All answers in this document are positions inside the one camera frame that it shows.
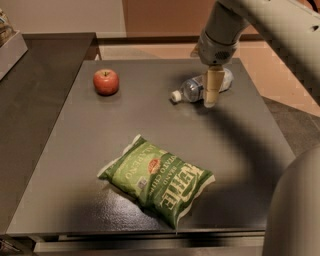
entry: green snack bag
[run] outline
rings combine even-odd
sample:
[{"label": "green snack bag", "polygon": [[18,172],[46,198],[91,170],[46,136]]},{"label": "green snack bag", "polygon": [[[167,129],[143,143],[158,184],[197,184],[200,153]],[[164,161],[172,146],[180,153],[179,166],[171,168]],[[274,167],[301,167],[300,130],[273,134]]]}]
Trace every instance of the green snack bag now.
[{"label": "green snack bag", "polygon": [[123,155],[101,169],[99,179],[108,180],[156,212],[177,228],[205,186],[214,182],[210,171],[182,161],[138,135]]}]

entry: plastic bottle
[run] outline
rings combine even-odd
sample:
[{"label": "plastic bottle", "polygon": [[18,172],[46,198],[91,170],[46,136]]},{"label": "plastic bottle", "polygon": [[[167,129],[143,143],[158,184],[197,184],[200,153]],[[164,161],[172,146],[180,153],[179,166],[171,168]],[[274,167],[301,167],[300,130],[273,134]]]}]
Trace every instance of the plastic bottle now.
[{"label": "plastic bottle", "polygon": [[[234,79],[232,72],[224,68],[225,72],[220,92],[228,90]],[[173,102],[196,102],[203,99],[203,82],[202,75],[190,78],[183,82],[180,89],[171,93]]]}]

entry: bottle cap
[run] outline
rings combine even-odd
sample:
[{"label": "bottle cap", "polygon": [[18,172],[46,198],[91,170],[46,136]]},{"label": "bottle cap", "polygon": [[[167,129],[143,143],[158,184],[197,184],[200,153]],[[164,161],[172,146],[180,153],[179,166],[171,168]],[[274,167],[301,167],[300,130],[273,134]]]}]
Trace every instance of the bottle cap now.
[{"label": "bottle cap", "polygon": [[181,93],[179,91],[173,91],[171,93],[171,99],[173,102],[180,102],[182,100]]}]

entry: apple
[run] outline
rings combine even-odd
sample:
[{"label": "apple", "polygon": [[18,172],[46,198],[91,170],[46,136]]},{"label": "apple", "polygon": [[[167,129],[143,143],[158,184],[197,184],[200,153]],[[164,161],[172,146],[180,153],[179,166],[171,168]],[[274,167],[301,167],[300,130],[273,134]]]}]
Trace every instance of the apple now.
[{"label": "apple", "polygon": [[94,73],[93,84],[100,95],[112,95],[119,89],[119,77],[112,69],[100,69]]}]

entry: wall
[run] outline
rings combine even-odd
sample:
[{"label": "wall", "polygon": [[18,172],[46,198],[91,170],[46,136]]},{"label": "wall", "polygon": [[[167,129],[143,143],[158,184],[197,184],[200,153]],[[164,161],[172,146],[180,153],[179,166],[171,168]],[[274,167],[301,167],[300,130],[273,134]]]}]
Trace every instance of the wall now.
[{"label": "wall", "polygon": [[214,1],[0,0],[0,7],[23,33],[97,32],[102,38],[198,36]]},{"label": "wall", "polygon": [[125,37],[120,0],[0,0],[0,8],[23,33],[97,32]]}]

